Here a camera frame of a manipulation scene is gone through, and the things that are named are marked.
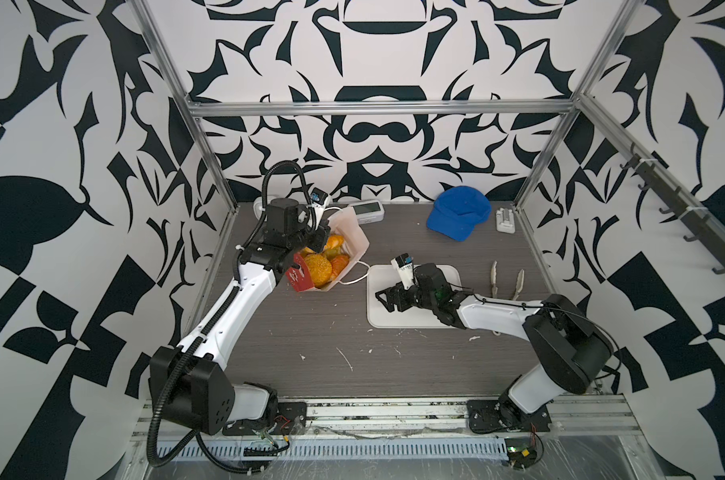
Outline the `red white paper bag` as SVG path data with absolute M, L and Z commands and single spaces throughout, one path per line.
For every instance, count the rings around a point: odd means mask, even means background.
M 362 256 L 366 254 L 370 243 L 365 236 L 362 226 L 358 224 L 356 216 L 352 211 L 352 208 L 346 207 L 336 210 L 330 218 L 328 218 L 328 225 L 330 226 L 330 235 L 338 234 L 344 236 L 346 242 L 340 249 L 324 250 L 322 252 L 312 252 L 308 248 L 300 251 L 300 253 L 294 255 L 294 261 L 298 264 L 298 267 L 292 267 L 286 273 L 288 278 L 288 284 L 292 286 L 295 292 L 306 292 L 306 291 L 317 291 L 317 292 L 328 292 L 336 285 L 342 283 L 344 277 L 352 271 L 354 266 L 360 264 Z M 315 288 L 310 279 L 308 268 L 304 263 L 304 257 L 310 254 L 322 254 L 325 258 L 332 261 L 338 254 L 346 254 L 350 256 L 350 264 L 344 269 L 344 272 L 336 279 L 330 280 L 328 284 L 322 288 Z

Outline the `metal white-tipped tongs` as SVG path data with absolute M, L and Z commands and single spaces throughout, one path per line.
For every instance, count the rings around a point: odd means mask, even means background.
M 488 275 L 490 297 L 510 301 L 520 300 L 526 284 L 526 270 L 522 268 L 514 275 L 499 274 L 499 272 L 499 262 L 492 261 Z

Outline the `yellow fake bread roll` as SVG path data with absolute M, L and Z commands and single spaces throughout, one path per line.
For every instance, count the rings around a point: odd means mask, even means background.
M 344 242 L 346 242 L 344 236 L 332 234 L 328 237 L 328 241 L 326 241 L 326 245 L 324 245 L 324 250 L 340 249 L 342 248 L 342 245 L 344 245 Z

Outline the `sesame oval fake bread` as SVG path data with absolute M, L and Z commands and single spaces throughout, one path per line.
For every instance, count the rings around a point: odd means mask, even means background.
M 332 273 L 334 273 L 332 262 L 322 254 L 310 254 L 304 257 L 304 263 L 315 288 L 322 288 L 332 280 Z

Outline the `orange fake croissant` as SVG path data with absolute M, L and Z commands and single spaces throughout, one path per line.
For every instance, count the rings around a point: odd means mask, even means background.
M 338 276 L 344 272 L 344 269 L 348 267 L 348 264 L 350 264 L 350 256 L 346 254 L 338 254 L 338 256 L 334 257 L 334 259 L 330 261 L 330 265 L 332 266 L 332 279 L 338 278 Z

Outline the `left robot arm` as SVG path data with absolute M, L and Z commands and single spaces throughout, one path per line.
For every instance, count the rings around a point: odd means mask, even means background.
M 162 422 L 208 435 L 238 422 L 255 430 L 274 425 L 278 396 L 266 386 L 232 384 L 226 368 L 258 307 L 296 265 L 296 254 L 326 244 L 328 204 L 324 194 L 314 193 L 306 204 L 276 198 L 264 206 L 258 227 L 238 247 L 232 280 L 210 312 L 178 345 L 162 347 L 150 359 L 150 437 L 158 437 Z

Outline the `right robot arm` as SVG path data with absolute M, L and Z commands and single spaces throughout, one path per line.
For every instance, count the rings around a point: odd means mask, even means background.
M 534 368 L 497 402 L 507 421 L 532 416 L 561 394 L 584 394 L 615 352 L 612 339 L 562 295 L 533 301 L 486 297 L 450 282 L 433 263 L 373 266 L 366 294 L 368 322 L 375 328 L 484 330 L 528 342 Z

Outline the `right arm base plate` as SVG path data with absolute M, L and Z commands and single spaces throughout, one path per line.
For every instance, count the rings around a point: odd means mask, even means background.
M 468 400 L 467 424 L 472 433 L 550 432 L 547 404 L 525 413 L 510 400 Z

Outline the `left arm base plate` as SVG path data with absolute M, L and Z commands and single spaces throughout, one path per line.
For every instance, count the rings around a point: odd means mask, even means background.
M 256 435 L 266 432 L 276 435 L 290 435 L 306 425 L 308 404 L 302 401 L 278 401 L 266 407 L 264 415 L 256 420 L 238 420 L 222 430 L 224 436 Z

